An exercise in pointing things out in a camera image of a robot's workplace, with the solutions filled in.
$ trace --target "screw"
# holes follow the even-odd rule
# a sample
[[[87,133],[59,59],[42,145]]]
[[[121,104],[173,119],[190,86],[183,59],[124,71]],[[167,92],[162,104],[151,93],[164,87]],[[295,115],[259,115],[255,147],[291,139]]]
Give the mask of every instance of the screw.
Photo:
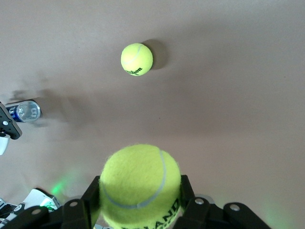
[[[39,213],[41,213],[40,209],[36,209],[36,210],[32,211],[32,215],[37,215]]]
[[[76,205],[78,205],[78,203],[76,201],[74,201],[70,204],[70,207],[75,207]]]
[[[196,203],[196,204],[199,204],[199,205],[202,205],[202,204],[204,204],[204,201],[203,201],[203,199],[201,199],[201,198],[196,198],[196,199],[195,199],[195,203]]]
[[[230,209],[233,210],[233,211],[239,211],[240,210],[240,208],[236,204],[231,204]]]

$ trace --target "yellow-green tennis ball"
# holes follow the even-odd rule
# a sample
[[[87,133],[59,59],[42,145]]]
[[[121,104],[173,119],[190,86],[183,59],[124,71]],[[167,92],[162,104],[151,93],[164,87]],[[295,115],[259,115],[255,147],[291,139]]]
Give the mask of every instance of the yellow-green tennis ball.
[[[140,76],[147,73],[152,67],[153,54],[143,44],[130,44],[122,52],[121,64],[130,75]]]
[[[114,229],[164,229],[180,207],[181,173],[175,160],[151,145],[113,154],[100,177],[101,214]]]

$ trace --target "tennis ball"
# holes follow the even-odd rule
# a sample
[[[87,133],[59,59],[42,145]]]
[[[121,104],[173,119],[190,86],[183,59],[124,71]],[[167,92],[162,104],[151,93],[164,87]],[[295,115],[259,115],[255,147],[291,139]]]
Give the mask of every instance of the tennis ball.
[[[175,160],[151,145],[114,153],[100,177],[101,214],[114,229],[164,229],[180,208],[181,174]]]
[[[147,73],[152,67],[153,54],[143,44],[130,44],[122,52],[121,64],[130,75],[140,76]]]

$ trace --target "blue can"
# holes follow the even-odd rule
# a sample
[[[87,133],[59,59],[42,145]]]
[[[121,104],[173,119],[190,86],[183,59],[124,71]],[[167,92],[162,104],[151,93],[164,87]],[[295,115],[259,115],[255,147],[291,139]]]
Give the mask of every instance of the blue can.
[[[16,122],[34,122],[41,115],[39,105],[31,100],[7,104],[5,107]]]

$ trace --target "smooth gray surface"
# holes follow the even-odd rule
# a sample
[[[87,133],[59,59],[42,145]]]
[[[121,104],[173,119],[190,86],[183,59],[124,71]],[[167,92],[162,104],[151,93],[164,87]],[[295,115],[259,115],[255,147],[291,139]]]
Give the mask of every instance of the smooth gray surface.
[[[120,64],[135,42],[155,56],[142,77]],[[64,203],[113,152],[150,143],[218,206],[303,229],[304,62],[303,0],[2,0],[0,101],[39,97],[44,118],[0,157],[0,196]]]

